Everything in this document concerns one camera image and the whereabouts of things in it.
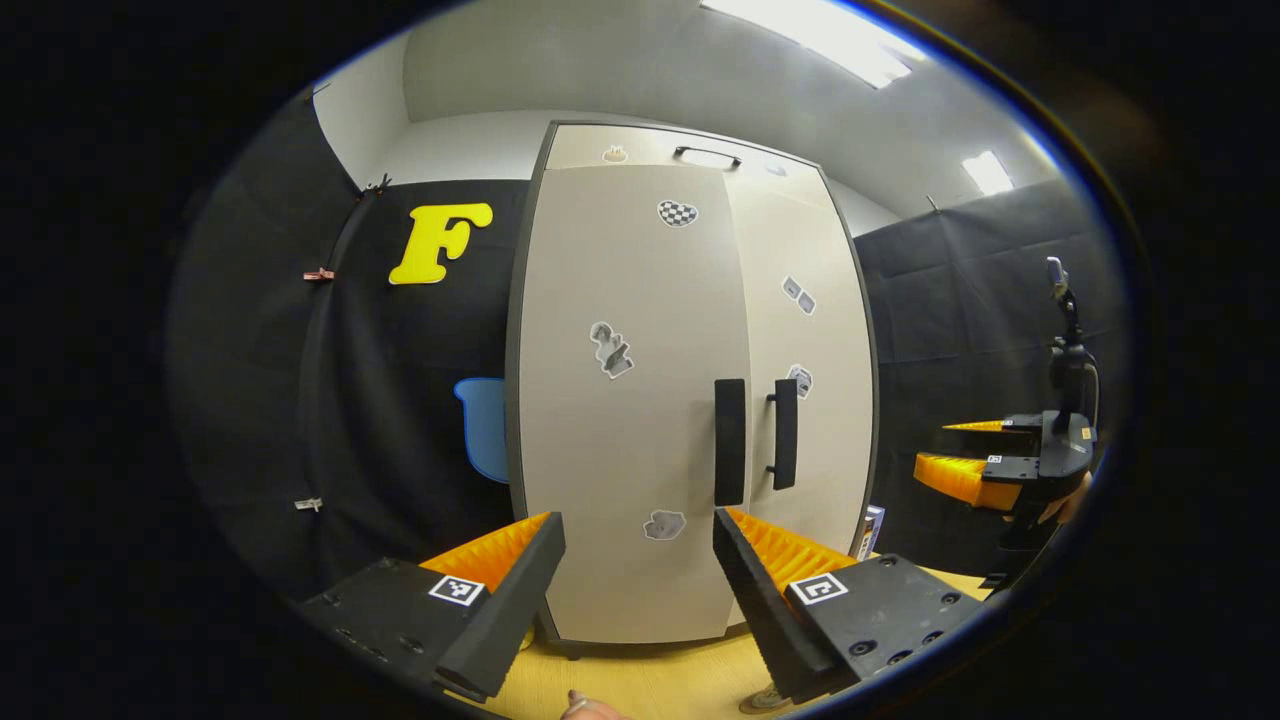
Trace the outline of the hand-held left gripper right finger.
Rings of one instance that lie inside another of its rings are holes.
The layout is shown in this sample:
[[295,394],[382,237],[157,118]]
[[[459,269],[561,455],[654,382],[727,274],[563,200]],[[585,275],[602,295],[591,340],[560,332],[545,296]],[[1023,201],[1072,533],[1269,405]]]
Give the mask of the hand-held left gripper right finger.
[[796,705],[901,673],[983,609],[901,556],[858,560],[737,509],[716,510],[712,548],[773,687]]

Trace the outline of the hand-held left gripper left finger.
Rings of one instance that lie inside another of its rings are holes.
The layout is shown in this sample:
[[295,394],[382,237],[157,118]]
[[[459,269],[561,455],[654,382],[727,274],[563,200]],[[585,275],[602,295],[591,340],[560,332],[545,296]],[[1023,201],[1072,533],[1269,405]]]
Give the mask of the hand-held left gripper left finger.
[[421,562],[379,559],[300,606],[355,657],[420,692],[500,693],[564,555],[541,512]]

